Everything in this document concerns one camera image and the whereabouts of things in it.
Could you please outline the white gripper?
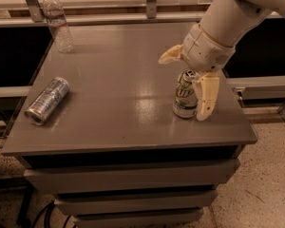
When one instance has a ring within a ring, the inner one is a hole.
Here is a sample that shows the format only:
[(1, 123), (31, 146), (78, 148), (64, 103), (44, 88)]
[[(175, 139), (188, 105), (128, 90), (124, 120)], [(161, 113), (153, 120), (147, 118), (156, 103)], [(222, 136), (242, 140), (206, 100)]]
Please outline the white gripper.
[(224, 47), (202, 31), (199, 24), (191, 27), (182, 45), (168, 49), (159, 59), (161, 65), (184, 62), (198, 74), (193, 88), (198, 99), (197, 120), (206, 120), (213, 112), (219, 94), (219, 73), (235, 53), (234, 47)]

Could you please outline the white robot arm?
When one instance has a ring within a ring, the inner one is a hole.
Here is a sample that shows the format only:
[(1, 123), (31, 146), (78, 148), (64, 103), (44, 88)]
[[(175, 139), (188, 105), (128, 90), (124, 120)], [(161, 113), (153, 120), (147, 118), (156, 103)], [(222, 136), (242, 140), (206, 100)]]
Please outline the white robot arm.
[(285, 0), (213, 0), (183, 42), (168, 49), (162, 65), (184, 62), (177, 80), (174, 113), (184, 119), (206, 120), (219, 93), (219, 71), (226, 66), (240, 39), (271, 13), (285, 18)]

